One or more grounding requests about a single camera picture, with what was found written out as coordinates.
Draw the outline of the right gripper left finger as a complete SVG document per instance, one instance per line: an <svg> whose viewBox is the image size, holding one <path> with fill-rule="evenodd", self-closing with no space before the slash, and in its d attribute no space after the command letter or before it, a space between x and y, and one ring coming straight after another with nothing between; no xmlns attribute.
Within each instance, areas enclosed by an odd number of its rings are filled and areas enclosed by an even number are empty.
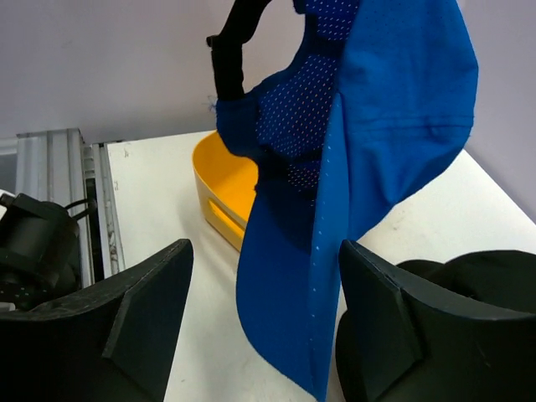
<svg viewBox="0 0 536 402"><path fill-rule="evenodd" d="M1 315L3 401L162 401L193 272L177 240L93 286Z"/></svg>

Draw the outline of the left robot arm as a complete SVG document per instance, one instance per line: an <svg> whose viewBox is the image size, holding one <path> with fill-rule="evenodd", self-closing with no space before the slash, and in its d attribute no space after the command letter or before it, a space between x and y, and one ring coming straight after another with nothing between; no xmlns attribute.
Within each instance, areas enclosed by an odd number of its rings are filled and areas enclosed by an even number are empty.
<svg viewBox="0 0 536 402"><path fill-rule="evenodd" d="M4 193L1 206L1 309L29 311L78 291L79 221L96 211L96 201L63 206Z"/></svg>

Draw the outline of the blue hat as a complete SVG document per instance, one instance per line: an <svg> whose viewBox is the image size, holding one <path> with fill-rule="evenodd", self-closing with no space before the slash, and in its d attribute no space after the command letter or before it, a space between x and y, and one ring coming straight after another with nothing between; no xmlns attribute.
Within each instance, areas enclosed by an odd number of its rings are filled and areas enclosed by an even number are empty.
<svg viewBox="0 0 536 402"><path fill-rule="evenodd" d="M327 396L338 252L442 174L472 129L478 64L455 1L296 1L290 65L252 90L243 47L264 1L237 1L211 50L219 137L258 171L236 277L255 351Z"/></svg>

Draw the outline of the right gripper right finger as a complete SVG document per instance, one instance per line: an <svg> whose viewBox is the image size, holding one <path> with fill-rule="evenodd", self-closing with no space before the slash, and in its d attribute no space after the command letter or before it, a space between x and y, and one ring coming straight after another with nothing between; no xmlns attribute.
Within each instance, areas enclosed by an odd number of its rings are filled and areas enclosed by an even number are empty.
<svg viewBox="0 0 536 402"><path fill-rule="evenodd" d="M535 313L461 296L351 241L338 262L345 400L534 400Z"/></svg>

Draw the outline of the black hat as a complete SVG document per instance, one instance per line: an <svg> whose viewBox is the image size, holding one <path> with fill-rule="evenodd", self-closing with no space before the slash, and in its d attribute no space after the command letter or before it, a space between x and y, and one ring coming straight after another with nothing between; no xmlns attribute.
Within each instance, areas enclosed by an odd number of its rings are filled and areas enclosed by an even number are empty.
<svg viewBox="0 0 536 402"><path fill-rule="evenodd" d="M535 313L535 255L520 250L485 250L445 263L407 260L400 269L479 302Z"/></svg>

